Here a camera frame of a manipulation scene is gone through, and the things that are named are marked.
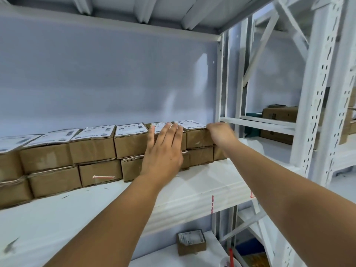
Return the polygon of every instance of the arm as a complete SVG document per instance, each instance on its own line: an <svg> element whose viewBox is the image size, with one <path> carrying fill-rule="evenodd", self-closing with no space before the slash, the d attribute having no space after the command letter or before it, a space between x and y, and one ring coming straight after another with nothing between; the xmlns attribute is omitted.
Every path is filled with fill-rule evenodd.
<svg viewBox="0 0 356 267"><path fill-rule="evenodd" d="M355 265L356 204L240 143L228 124L207 128L307 266Z"/></svg>
<svg viewBox="0 0 356 267"><path fill-rule="evenodd" d="M182 134L182 127L168 123L155 144L151 126L141 175L45 267L128 266L158 193L176 176L183 162Z"/></svg>

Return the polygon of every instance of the teal object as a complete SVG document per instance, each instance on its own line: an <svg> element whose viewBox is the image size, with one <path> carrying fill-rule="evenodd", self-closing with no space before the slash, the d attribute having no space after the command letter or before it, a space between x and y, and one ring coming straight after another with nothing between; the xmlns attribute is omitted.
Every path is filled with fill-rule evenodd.
<svg viewBox="0 0 356 267"><path fill-rule="evenodd" d="M262 118L262 113L247 112L246 116ZM246 134L245 138L259 137L260 133L261 133L261 129L245 126L245 134Z"/></svg>

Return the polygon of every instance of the forearm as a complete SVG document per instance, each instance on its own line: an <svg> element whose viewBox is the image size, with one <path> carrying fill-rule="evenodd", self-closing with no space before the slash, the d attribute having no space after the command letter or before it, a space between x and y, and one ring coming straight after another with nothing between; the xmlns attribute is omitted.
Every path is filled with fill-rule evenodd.
<svg viewBox="0 0 356 267"><path fill-rule="evenodd" d="M308 266L354 264L355 204L274 163L238 140L224 151ZM330 246L330 241L337 245Z"/></svg>
<svg viewBox="0 0 356 267"><path fill-rule="evenodd" d="M45 266L127 266L160 189L136 178Z"/></svg>

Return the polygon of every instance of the left hand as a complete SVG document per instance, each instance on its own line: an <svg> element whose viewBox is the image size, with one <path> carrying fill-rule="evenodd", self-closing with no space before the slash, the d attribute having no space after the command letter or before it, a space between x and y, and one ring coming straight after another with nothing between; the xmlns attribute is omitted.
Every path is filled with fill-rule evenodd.
<svg viewBox="0 0 356 267"><path fill-rule="evenodd" d="M183 163L180 150L183 128L178 124L167 123L154 143L154 126L149 128L147 149L142 162L141 175L152 178L162 189L178 173Z"/></svg>

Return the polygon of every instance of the human hand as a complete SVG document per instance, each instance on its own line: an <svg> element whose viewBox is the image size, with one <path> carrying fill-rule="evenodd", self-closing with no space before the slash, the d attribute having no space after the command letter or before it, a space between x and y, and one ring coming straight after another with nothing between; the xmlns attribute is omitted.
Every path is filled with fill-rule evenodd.
<svg viewBox="0 0 356 267"><path fill-rule="evenodd" d="M153 183L162 189L180 170L183 155L180 150L183 128L178 124L167 123L154 143L154 126L149 128L147 149L142 162L141 175L152 178Z"/></svg>
<svg viewBox="0 0 356 267"><path fill-rule="evenodd" d="M226 149L234 142L239 142L234 131L227 123L210 123L207 125L214 143L226 154Z"/></svg>

